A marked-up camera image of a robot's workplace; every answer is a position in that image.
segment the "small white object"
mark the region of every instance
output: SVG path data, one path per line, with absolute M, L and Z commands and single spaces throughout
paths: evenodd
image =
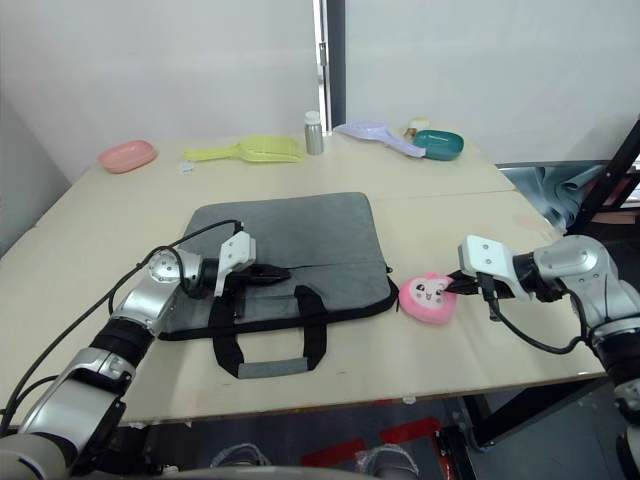
M 220 246 L 218 276 L 214 296 L 221 297 L 231 272 L 240 272 L 256 261 L 256 241 L 247 232 L 238 232 Z
M 194 163 L 193 162 L 180 162 L 179 168 L 180 173 L 182 175 L 186 175 L 187 173 L 191 173 L 193 171 Z
M 344 125 L 338 125 L 333 129 L 351 137 L 360 138 L 362 140 L 375 140 L 381 142 L 394 150 L 409 155 L 410 157 L 422 158 L 426 155 L 425 148 L 416 147 L 415 145 L 405 142 L 394 137 L 384 123 L 380 122 L 355 122 Z

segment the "floor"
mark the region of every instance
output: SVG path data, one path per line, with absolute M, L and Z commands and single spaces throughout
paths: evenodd
M 492 408 L 515 393 L 490 395 Z M 429 418 L 450 424 L 448 410 L 443 401 L 418 401 L 163 425 L 156 427 L 149 446 L 154 461 L 181 470 L 206 467 L 220 450 L 244 442 L 258 445 L 274 464 L 300 465 L 324 457 L 336 462 L 333 468 L 352 470 L 353 458 L 339 461 L 336 456 L 341 448 L 357 443 L 373 448 L 383 443 L 381 432 Z M 469 455 L 480 480 L 623 480 L 615 440 L 624 430 L 625 422 L 613 406 L 612 387 L 605 385 L 489 451 L 470 450 Z M 401 446 L 413 455 L 421 479 L 445 478 L 428 436 Z

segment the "plush face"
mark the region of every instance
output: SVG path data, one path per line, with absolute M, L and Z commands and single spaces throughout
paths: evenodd
M 457 295 L 447 292 L 453 280 L 437 273 L 425 273 L 408 280 L 398 294 L 400 306 L 412 317 L 428 323 L 448 322 L 456 308 Z
M 447 288 L 443 279 L 414 278 L 409 287 L 411 298 L 422 307 L 440 309 L 444 306 L 442 293 Z

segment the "gray laptop bag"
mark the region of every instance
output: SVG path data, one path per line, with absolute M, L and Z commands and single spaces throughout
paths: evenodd
M 371 206 L 362 193 L 208 205 L 185 233 L 237 219 L 256 240 L 256 263 L 284 268 L 290 278 L 225 291 L 214 300 L 181 297 L 163 340 L 212 338 L 218 363 L 238 378 L 313 370 L 326 350 L 328 323 L 369 317 L 389 309 L 398 289 L 388 278 Z M 211 230 L 180 248 L 217 258 L 231 228 Z M 301 358 L 245 363 L 236 335 L 304 328 Z

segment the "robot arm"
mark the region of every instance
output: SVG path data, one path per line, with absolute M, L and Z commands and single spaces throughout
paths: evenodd
M 640 294 L 618 278 L 618 269 L 600 242 L 568 236 L 516 255 L 499 242 L 470 235 L 459 256 L 461 270 L 452 274 L 448 291 L 473 294 L 481 289 L 490 304 L 500 297 L 533 295 L 551 302 L 570 293 L 574 309 L 583 317 L 582 340 L 612 379 L 621 412 L 640 424 Z M 495 292 L 486 291 L 488 277 Z
M 197 290 L 207 278 L 215 279 L 216 292 L 224 290 L 228 274 L 255 260 L 255 241 L 236 233 L 222 245 L 224 260 L 213 264 L 175 252 L 179 259 L 170 250 L 150 259 L 140 283 L 36 402 L 18 434 L 0 439 L 1 478 L 58 479 L 94 470 L 125 411 L 121 398 L 176 296 Z M 203 264 L 215 265 L 217 275 Z

